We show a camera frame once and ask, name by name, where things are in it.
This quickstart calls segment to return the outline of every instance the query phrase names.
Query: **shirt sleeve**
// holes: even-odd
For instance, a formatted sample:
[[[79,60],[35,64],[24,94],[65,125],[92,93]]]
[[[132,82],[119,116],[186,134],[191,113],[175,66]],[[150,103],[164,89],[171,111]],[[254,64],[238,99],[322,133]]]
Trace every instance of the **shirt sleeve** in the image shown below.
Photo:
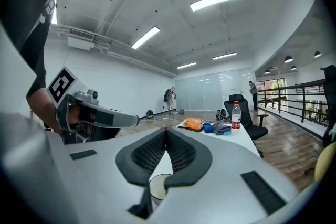
[[[44,68],[44,45],[46,43],[52,15],[46,17],[45,22],[39,23],[30,33],[24,43],[21,56],[36,74],[36,79],[28,91],[27,96],[46,87],[45,68]]]

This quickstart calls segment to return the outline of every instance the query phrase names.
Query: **ceiling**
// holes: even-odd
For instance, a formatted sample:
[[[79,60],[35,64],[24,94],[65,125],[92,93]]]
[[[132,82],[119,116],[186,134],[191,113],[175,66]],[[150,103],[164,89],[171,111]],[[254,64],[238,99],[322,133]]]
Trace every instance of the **ceiling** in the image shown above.
[[[333,50],[335,41],[334,25],[329,12],[323,0],[315,0],[300,26],[279,51],[256,71],[256,77],[297,72],[300,68],[317,60],[314,58],[316,51],[327,54]],[[292,62],[285,63],[287,55],[293,57]],[[296,66],[298,69],[292,71],[292,66]],[[264,74],[266,69],[274,67],[277,69],[271,70],[271,74]]]
[[[59,24],[127,46],[158,26],[161,31],[138,50],[161,59],[178,73],[180,65],[194,61],[212,65],[212,57],[226,52],[236,51],[236,57],[251,59],[258,53],[257,40],[276,31],[277,18],[287,5],[287,0],[233,0],[192,12],[190,3],[195,1],[57,0],[57,17]]]

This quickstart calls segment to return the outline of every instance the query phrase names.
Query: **floor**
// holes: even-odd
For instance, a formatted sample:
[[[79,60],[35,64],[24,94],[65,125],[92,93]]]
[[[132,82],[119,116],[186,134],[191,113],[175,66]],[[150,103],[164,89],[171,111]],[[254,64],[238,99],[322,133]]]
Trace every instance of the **floor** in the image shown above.
[[[254,125],[259,125],[259,112],[251,112]],[[213,122],[216,112],[185,112],[184,115],[168,115],[163,113],[153,119],[143,119],[134,128],[124,128],[118,136],[131,135],[154,127],[177,126],[186,117],[201,118]],[[255,141],[256,147],[264,152],[264,160],[287,175],[302,190],[313,181],[313,172],[305,175],[309,167],[315,167],[319,154],[322,152],[322,141],[301,128],[269,114],[264,118],[263,127],[269,133]]]

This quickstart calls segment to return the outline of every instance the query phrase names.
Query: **plastic bottle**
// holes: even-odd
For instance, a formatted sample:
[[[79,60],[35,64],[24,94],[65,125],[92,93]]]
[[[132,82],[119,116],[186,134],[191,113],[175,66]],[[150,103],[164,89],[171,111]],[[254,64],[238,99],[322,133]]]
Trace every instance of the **plastic bottle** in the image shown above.
[[[231,124],[231,133],[236,134],[239,133],[240,130],[240,117],[241,111],[239,102],[235,101],[235,106],[232,109],[232,124]]]

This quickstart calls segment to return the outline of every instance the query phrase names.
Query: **person standing in background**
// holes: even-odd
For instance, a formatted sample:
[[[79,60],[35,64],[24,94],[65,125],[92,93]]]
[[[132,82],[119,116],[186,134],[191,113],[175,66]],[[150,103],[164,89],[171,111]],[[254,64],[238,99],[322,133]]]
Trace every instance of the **person standing in background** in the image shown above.
[[[173,106],[174,106],[174,101],[173,101],[173,95],[174,99],[176,100],[176,93],[175,93],[175,88],[172,87],[168,93],[168,99],[167,99],[167,109],[168,109],[168,115],[173,114]]]
[[[258,110],[258,91],[257,87],[254,85],[252,81],[249,81],[248,84],[250,85],[250,93],[253,97],[253,105],[254,105],[254,111]]]

